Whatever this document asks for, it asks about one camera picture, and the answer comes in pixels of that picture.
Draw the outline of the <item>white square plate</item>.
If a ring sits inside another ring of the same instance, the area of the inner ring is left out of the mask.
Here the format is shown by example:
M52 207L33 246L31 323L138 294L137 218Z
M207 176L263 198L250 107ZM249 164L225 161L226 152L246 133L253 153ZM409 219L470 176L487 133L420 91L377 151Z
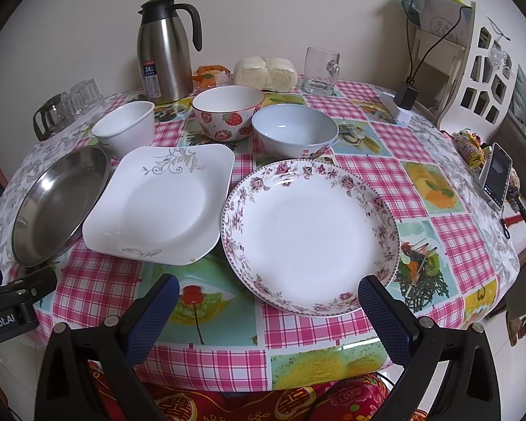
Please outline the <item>white square plate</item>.
M88 249L184 266L220 239L235 153L227 146L143 146L125 155L82 235Z

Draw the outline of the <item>floral rimmed round plate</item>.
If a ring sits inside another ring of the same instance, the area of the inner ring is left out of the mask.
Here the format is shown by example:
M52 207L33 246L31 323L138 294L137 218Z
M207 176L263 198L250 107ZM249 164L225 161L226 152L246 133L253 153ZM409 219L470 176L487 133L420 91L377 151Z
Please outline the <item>floral rimmed round plate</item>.
M221 243L236 276L262 301L294 315L356 311L358 285L389 285L399 262L395 217L356 174L326 162L264 165L229 194Z

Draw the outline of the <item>checkered floral tablecloth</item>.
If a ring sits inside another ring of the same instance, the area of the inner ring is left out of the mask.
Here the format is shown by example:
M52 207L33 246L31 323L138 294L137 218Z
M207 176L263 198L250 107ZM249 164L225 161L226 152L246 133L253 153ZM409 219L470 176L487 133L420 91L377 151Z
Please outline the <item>checkered floral tablecloth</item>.
M463 329L486 316L519 274L520 263L499 214L453 144L429 121L386 121L379 92L344 82L330 97L269 93L265 107L290 103L333 117L340 140L318 161L328 191L353 193L368 183L390 208L399 231L391 252L390 292L417 315ZM179 281L179 301L159 342L139 366L148 381L194 390L276 390L373 372L387 353L364 311L327 315L323 307L295 315L271 303L271 279L246 260L234 227L202 259L166 266L116 258L79 240L57 259L57 289L37 307L28 337L45 345L60 322L94 327L121 314L163 274Z

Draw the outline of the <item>white power strip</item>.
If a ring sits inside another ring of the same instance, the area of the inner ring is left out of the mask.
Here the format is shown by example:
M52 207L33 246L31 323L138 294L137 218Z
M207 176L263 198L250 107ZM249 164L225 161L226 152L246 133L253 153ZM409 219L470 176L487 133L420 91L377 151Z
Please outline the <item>white power strip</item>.
M380 93L379 100L381 104L387 109L387 112L390 113L390 116L399 126L407 126L413 113L410 110L403 109L398 107L394 102L394 97L387 93Z

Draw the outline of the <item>black power adapter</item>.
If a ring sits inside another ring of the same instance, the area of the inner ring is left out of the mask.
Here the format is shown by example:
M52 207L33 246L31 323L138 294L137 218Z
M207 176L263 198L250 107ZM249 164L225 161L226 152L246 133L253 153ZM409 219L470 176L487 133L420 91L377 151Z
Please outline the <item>black power adapter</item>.
M418 89L408 82L402 82L394 95L394 103L403 110L411 110L418 96Z

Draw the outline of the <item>bag of white buns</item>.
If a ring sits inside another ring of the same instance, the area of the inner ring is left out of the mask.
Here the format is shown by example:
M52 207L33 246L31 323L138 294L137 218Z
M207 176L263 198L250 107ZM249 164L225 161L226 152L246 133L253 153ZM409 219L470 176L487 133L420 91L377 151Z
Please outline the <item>bag of white buns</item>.
M234 84L259 90L286 93L297 84L297 71L286 58L252 56L235 64Z

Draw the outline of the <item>stainless steel thermos jug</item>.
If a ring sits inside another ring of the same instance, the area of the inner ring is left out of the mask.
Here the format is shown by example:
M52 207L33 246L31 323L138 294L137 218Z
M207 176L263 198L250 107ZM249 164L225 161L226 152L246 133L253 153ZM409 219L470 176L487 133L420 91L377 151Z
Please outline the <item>stainless steel thermos jug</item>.
M149 0L140 7L136 54L147 99L173 103L193 92L189 46L202 50L197 8L177 0Z

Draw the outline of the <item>glass coffee pot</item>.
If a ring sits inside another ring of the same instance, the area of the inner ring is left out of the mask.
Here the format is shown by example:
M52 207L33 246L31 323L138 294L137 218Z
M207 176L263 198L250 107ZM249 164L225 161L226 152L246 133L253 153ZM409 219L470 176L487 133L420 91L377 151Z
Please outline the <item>glass coffee pot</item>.
M33 130L40 142L46 141L72 116L68 94L62 92L48 99L33 115Z

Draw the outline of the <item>light blue bowl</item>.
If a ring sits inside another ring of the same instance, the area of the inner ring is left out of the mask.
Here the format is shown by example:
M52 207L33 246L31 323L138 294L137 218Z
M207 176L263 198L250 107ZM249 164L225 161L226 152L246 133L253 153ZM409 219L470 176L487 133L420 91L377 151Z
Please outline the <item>light blue bowl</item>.
M331 117L296 103L264 107L251 123L263 149L282 159L318 158L338 137L338 126Z

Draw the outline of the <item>orange snack packet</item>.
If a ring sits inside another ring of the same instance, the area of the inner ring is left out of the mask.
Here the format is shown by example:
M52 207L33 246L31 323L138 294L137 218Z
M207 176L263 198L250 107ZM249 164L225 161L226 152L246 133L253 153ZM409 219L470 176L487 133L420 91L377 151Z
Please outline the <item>orange snack packet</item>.
M222 65L198 67L192 79L199 90L232 84L231 71Z

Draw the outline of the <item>white square bowl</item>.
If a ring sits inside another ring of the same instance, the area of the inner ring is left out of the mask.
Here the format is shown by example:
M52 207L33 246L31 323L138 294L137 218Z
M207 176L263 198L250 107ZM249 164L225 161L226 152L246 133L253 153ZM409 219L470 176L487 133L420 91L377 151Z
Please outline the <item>white square bowl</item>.
M126 103L100 119L93 126L92 134L116 160L139 147L150 146L155 139L155 104Z

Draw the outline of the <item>colourful candy packet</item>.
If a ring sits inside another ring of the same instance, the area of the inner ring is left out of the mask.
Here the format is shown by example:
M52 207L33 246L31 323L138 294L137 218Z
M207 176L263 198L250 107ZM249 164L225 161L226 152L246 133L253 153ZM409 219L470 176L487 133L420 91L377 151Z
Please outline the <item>colourful candy packet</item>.
M463 129L452 135L453 143L466 165L471 169L482 167L486 162L486 153L482 149L481 139L476 133Z

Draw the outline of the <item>glass mug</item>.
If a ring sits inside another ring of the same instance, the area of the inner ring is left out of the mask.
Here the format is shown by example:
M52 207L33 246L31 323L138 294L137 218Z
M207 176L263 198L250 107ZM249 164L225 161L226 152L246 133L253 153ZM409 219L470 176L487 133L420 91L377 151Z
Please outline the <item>glass mug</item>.
M329 96L338 81L340 53L327 48L308 47L302 88L313 95Z

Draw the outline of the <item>strawberry pattern bowl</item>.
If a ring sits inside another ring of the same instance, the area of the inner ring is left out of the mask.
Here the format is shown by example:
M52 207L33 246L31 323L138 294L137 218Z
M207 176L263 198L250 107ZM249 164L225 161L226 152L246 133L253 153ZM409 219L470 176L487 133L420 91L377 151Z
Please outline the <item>strawberry pattern bowl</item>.
M192 108L205 136L217 142L235 142L251 135L251 119L264 100L259 89L231 85L202 91L193 99Z

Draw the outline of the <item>stainless steel round plate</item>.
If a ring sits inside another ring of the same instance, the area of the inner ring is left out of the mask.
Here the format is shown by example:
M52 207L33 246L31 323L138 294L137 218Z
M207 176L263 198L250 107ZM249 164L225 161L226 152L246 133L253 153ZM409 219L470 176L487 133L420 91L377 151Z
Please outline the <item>stainless steel round plate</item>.
M15 218L11 244L16 262L37 267L66 252L80 238L110 173L110 157L96 146L75 150L47 168Z

